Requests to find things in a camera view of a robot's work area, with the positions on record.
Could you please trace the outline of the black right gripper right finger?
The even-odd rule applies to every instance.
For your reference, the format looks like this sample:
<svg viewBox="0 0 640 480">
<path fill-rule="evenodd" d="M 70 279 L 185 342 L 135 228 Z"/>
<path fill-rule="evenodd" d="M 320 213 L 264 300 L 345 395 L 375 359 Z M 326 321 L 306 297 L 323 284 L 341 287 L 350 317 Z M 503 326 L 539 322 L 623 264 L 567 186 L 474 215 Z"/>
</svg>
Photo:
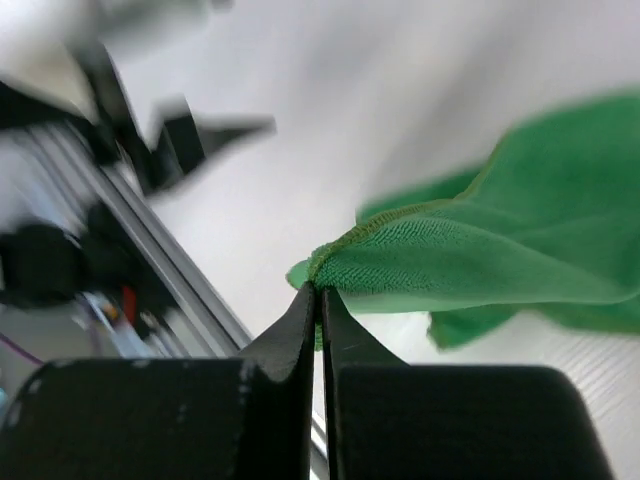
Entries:
<svg viewBox="0 0 640 480">
<path fill-rule="evenodd" d="M 400 360 L 321 295 L 334 479 L 609 479 L 581 395 L 560 371 Z"/>
</svg>

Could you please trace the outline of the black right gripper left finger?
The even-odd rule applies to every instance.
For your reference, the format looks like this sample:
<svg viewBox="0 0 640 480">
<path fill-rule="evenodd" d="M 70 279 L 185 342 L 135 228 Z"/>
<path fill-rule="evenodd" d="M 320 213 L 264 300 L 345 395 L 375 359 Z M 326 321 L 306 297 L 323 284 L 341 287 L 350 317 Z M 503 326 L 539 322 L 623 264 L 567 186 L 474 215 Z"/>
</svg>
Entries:
<svg viewBox="0 0 640 480">
<path fill-rule="evenodd" d="M 1 428 L 5 479 L 305 479 L 315 291 L 227 359 L 60 360 Z"/>
</svg>

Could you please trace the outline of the green towel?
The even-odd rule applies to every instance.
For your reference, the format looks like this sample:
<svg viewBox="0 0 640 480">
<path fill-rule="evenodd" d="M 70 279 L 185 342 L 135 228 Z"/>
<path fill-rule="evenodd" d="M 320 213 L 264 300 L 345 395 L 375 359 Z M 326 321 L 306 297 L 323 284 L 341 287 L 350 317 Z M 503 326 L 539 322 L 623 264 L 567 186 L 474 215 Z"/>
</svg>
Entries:
<svg viewBox="0 0 640 480">
<path fill-rule="evenodd" d="M 480 165 L 401 190 L 291 268 L 356 313 L 427 312 L 440 348 L 522 310 L 639 330 L 639 95 L 590 99 L 507 132 Z"/>
</svg>

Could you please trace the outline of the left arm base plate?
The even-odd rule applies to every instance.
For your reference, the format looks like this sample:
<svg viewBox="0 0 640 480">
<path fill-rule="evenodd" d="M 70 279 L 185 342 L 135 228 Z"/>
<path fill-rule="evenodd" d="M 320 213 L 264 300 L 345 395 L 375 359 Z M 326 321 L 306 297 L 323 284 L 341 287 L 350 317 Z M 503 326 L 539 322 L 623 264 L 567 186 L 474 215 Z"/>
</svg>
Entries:
<svg viewBox="0 0 640 480">
<path fill-rule="evenodd" d="M 111 209 L 87 211 L 78 234 L 40 220 L 1 234 L 1 303 L 48 308 L 93 291 L 138 293 L 142 259 Z"/>
</svg>

